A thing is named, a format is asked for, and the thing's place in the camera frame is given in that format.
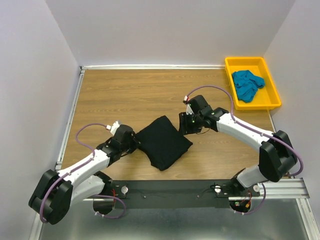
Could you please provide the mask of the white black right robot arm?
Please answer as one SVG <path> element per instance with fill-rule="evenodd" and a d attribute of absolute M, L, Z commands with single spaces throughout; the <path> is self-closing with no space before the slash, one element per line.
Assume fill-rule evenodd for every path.
<path fill-rule="evenodd" d="M 198 134 L 207 128 L 234 137 L 258 152 L 258 164 L 240 170 L 223 188 L 228 194 L 241 196 L 258 183 L 277 183 L 297 163 L 289 136 L 284 131 L 263 130 L 224 108 L 212 109 L 202 95 L 185 96 L 183 102 L 186 111 L 179 114 L 180 133 Z"/>

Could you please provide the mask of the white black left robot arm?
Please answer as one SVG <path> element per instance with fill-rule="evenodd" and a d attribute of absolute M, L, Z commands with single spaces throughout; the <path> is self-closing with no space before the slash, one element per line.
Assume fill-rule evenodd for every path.
<path fill-rule="evenodd" d="M 96 148 L 91 147 L 88 156 L 62 170 L 49 169 L 41 176 L 28 205 L 39 214 L 42 223 L 55 225 L 72 204 L 87 197 L 104 198 L 110 194 L 112 180 L 101 171 L 133 153 L 139 142 L 128 125 L 116 121 L 104 128 L 112 136 Z"/>

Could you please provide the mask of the black t shirt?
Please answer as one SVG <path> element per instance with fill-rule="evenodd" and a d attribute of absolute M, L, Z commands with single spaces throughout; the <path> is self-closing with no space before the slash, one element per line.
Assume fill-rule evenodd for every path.
<path fill-rule="evenodd" d="M 165 115 L 143 128 L 135 137 L 140 142 L 138 148 L 160 171 L 170 168 L 193 145 Z"/>

